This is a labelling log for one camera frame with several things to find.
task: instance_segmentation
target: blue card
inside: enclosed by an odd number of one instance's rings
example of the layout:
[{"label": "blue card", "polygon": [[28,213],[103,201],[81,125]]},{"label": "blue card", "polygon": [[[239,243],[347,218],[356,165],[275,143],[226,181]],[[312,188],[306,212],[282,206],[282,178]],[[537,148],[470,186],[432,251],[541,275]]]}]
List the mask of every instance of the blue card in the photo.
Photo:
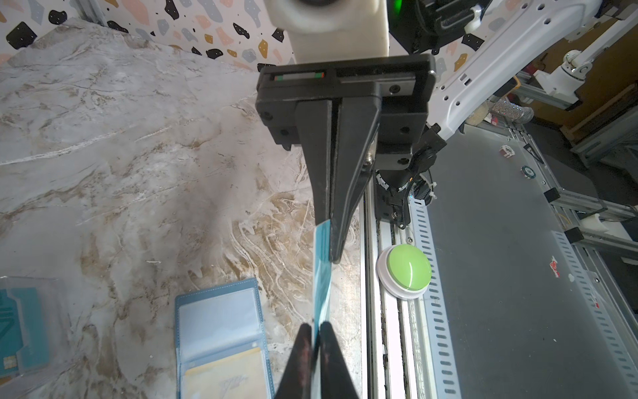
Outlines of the blue card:
[{"label": "blue card", "polygon": [[313,302],[315,305],[315,330],[313,345],[316,342],[319,326],[330,315],[330,283],[332,282],[332,263],[330,262],[330,220],[315,228],[315,264],[314,264]]}]

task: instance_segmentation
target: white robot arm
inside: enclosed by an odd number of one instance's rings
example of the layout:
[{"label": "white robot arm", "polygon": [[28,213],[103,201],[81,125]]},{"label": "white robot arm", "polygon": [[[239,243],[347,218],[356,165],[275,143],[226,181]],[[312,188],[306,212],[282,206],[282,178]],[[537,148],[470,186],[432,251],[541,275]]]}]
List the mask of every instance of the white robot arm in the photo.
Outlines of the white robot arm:
[{"label": "white robot arm", "polygon": [[[385,0],[266,0],[265,3],[272,22],[288,31],[298,63],[388,54]],[[437,124],[441,129],[439,136],[449,139],[485,99],[542,51],[585,25],[600,4],[601,0],[520,1],[518,11],[505,25],[453,76],[440,82],[440,88],[429,101],[427,123]]]}]

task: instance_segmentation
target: card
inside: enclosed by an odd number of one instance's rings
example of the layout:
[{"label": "card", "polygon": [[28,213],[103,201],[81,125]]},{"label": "card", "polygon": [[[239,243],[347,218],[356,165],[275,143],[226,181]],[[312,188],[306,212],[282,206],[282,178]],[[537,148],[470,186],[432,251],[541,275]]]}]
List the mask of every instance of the card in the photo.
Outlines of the card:
[{"label": "card", "polygon": [[228,356],[186,371],[184,399],[262,399],[268,389],[261,348]]}]

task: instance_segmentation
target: robotic arm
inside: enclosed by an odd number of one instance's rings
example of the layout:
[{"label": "robotic arm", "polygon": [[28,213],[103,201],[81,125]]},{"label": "robotic arm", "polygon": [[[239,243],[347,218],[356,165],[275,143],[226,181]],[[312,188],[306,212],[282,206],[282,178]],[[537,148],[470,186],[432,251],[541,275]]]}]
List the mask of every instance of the robotic arm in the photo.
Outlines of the robotic arm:
[{"label": "robotic arm", "polygon": [[445,141],[535,56],[592,18],[601,0],[519,1],[505,25],[436,90],[433,57],[387,57],[388,31],[408,53],[420,54],[475,29],[488,0],[266,6],[304,64],[264,68],[256,109],[276,143],[302,146],[315,222],[331,220],[330,260],[338,262],[368,179],[376,180],[377,219],[405,228],[412,184]]}]

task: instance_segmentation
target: blue card holder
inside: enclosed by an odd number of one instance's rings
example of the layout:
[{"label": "blue card holder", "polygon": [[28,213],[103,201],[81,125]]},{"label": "blue card holder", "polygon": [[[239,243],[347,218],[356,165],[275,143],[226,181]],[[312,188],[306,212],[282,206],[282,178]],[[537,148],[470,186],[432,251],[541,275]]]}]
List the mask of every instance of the blue card holder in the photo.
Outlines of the blue card holder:
[{"label": "blue card holder", "polygon": [[261,398],[272,399],[274,385],[256,278],[176,297],[178,398],[185,398],[184,376],[188,370],[256,348],[260,349],[265,381]]}]

